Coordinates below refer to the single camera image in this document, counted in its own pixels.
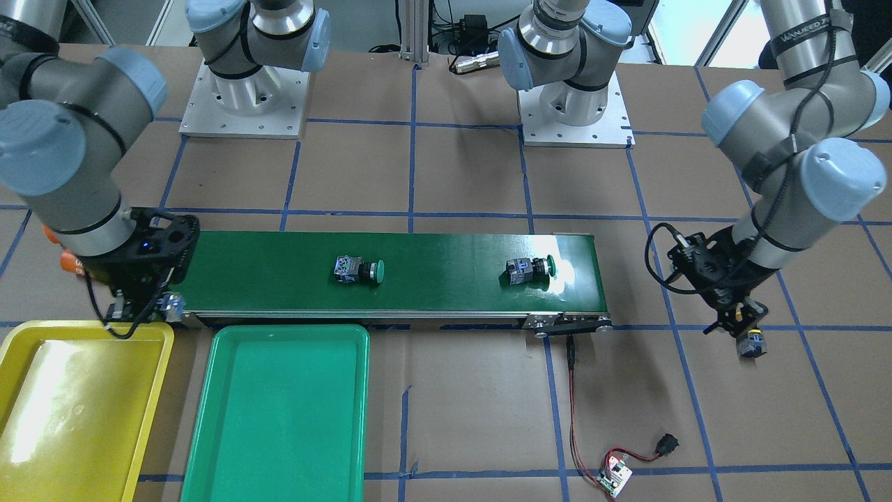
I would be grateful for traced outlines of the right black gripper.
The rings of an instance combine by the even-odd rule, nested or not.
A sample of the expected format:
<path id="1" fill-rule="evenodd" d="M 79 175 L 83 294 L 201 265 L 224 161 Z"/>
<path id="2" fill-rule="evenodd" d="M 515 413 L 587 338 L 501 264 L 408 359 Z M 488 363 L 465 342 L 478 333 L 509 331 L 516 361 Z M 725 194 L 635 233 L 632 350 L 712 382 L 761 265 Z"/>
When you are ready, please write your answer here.
<path id="1" fill-rule="evenodd" d="M 115 296 L 98 315 L 100 321 L 152 321 L 159 314 L 178 320 L 183 306 L 166 306 L 169 287 L 187 276 L 201 233 L 199 219 L 132 208 L 124 220 L 136 226 L 126 241 L 107 253 L 80 257 L 92 282 L 105 284 Z"/>

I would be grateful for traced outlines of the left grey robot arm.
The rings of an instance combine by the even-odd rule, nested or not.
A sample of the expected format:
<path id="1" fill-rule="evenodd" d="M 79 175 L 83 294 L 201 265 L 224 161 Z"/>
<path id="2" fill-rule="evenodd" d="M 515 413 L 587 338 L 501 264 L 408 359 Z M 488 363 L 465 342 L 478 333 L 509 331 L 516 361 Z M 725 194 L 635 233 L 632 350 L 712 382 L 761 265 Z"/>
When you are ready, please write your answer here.
<path id="1" fill-rule="evenodd" d="M 709 331 L 754 340 L 767 308 L 752 290 L 861 212 L 884 191 L 878 157 L 850 140 L 883 117 L 888 83 L 861 69 L 853 17 L 839 1 L 765 1 L 770 45 L 784 77 L 770 94 L 750 80 L 715 95 L 702 128 L 760 199 L 735 225 L 705 237 L 671 229 L 670 277 L 691 284 L 714 311 Z M 535 1 L 499 35 L 501 70 L 512 88 L 541 88 L 560 123 L 598 120 L 631 20 L 606 1 Z"/>

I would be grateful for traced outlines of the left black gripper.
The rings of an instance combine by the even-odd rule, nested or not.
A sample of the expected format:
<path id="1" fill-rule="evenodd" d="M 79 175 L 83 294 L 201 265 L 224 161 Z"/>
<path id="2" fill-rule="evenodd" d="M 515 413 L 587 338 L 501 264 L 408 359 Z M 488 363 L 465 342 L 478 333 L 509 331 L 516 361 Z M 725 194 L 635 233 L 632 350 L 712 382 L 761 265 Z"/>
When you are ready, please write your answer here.
<path id="1" fill-rule="evenodd" d="M 732 227 L 720 229 L 710 238 L 698 232 L 686 237 L 688 245 L 677 244 L 667 252 L 676 273 L 671 282 L 682 275 L 695 292 L 717 312 L 716 321 L 704 333 L 722 328 L 739 339 L 758 327 L 768 308 L 750 298 L 750 293 L 772 274 L 748 259 L 755 247 L 754 238 L 734 242 Z"/>

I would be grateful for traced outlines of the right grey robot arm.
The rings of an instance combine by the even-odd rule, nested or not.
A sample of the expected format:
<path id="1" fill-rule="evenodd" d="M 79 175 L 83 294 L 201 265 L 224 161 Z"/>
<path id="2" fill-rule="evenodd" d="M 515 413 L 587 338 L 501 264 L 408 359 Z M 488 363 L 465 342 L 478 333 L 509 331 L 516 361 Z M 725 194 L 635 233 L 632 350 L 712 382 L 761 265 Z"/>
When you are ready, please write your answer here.
<path id="1" fill-rule="evenodd" d="M 98 320 L 176 321 L 200 223 L 133 207 L 112 171 L 168 95 L 143 54 L 112 45 L 91 63 L 60 57 L 63 1 L 2 3 L 2 185 L 81 261 Z M 298 137 L 310 73 L 330 50 L 332 20 L 312 1 L 188 1 L 203 67 L 185 109 L 191 136 Z"/>

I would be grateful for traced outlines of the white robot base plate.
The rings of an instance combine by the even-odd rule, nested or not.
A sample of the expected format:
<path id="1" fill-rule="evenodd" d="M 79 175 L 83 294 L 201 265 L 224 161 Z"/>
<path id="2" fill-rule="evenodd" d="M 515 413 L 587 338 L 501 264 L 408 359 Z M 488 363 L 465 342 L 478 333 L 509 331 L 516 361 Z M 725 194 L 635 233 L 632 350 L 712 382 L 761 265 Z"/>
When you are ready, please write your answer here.
<path id="1" fill-rule="evenodd" d="M 517 92 L 526 146 L 625 149 L 636 140 L 616 73 L 593 92 L 564 82 Z"/>

